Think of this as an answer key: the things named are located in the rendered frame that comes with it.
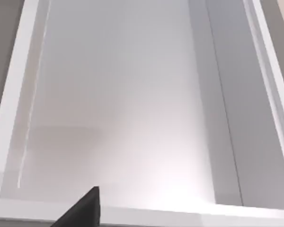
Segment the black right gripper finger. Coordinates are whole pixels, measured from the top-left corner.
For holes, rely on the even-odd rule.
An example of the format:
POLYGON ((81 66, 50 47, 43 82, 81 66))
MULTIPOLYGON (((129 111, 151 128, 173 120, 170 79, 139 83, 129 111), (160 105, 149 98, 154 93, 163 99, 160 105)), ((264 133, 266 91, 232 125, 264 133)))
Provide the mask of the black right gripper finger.
POLYGON ((91 188, 69 210, 58 218, 52 227, 99 227, 100 226, 100 190, 91 188))

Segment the white sink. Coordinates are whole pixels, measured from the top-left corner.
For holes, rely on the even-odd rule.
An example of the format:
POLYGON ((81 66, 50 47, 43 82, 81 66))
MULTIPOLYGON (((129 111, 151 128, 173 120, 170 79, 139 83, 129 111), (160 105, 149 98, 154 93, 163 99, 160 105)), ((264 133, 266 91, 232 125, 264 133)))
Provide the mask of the white sink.
POLYGON ((284 227, 262 0, 0 0, 0 227, 284 227))

